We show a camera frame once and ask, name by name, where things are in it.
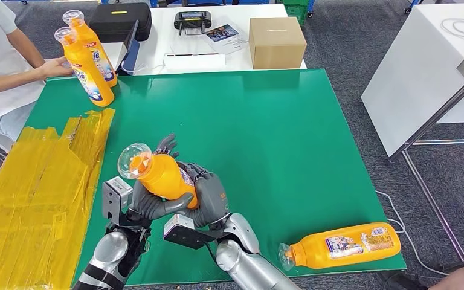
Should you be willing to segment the person's right hand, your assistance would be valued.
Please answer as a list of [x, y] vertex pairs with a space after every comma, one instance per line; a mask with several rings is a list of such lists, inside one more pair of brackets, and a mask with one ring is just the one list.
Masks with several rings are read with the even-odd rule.
[[70, 67], [65, 56], [47, 60], [38, 68], [43, 79], [52, 77], [68, 77], [73, 75], [73, 69]]

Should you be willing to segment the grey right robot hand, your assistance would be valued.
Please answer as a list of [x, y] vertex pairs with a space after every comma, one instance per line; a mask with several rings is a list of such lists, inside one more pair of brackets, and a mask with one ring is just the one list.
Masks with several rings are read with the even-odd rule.
[[196, 208], [186, 208], [178, 213], [193, 219], [196, 228], [202, 228], [227, 217], [230, 214], [228, 198], [217, 174], [196, 163], [178, 161], [178, 165], [192, 179], [198, 200]]

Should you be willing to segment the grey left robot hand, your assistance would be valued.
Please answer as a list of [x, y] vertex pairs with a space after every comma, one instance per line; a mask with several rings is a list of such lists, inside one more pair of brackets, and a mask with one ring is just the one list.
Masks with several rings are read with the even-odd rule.
[[[177, 145], [174, 133], [164, 137], [153, 151], [154, 154], [168, 154], [173, 158], [178, 157], [179, 152], [174, 152], [173, 149]], [[148, 220], [159, 219], [167, 214], [182, 212], [187, 209], [189, 203], [192, 202], [193, 195], [184, 193], [178, 199], [164, 200], [163, 198], [154, 195], [145, 188], [142, 183], [136, 181], [133, 186], [132, 203], [129, 209], [141, 215]]]

